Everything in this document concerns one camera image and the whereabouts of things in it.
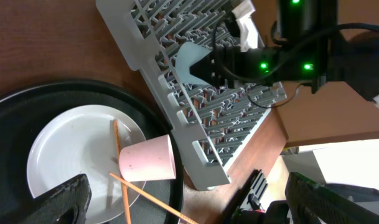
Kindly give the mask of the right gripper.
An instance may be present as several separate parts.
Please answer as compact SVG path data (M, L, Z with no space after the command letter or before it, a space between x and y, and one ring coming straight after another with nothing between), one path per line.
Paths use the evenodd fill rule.
M264 47L242 52L239 47L209 50L193 42L181 45L175 70L182 83L238 88L241 84L272 86L269 72L277 65L279 49Z

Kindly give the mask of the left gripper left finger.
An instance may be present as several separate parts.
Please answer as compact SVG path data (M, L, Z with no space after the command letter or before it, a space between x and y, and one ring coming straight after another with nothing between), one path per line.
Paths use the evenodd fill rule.
M85 223L91 200L88 177L78 174L34 199L20 223Z

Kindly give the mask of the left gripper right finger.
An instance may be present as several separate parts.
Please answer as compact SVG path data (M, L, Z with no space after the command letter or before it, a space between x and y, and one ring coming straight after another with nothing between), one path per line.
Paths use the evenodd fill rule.
M379 223L379 190L320 184L291 172L285 189L288 223Z

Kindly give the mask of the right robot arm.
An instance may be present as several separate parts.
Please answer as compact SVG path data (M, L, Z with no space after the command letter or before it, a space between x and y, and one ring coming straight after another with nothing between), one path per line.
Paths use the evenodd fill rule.
M379 26L339 24L336 1L277 3L271 47L256 47L251 4L240 3L213 26L211 47L184 43L175 69L184 83L238 88L298 82L313 93L345 82L379 106Z

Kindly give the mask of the pink cup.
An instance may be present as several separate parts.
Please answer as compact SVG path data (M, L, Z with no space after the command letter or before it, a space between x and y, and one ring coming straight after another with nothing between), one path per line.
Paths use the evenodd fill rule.
M166 134L122 148L119 170L128 182L176 179L170 136Z

